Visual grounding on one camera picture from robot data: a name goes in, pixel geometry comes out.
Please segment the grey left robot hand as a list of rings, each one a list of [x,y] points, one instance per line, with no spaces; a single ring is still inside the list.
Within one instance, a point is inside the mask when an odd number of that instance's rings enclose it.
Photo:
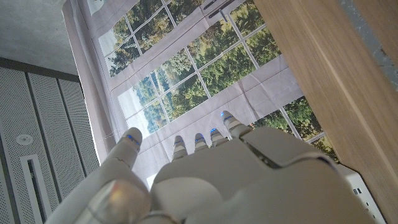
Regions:
[[[182,137],[151,187],[133,173],[142,144],[128,129],[48,223],[382,223],[360,176],[278,129],[252,129],[224,111],[229,137]]]

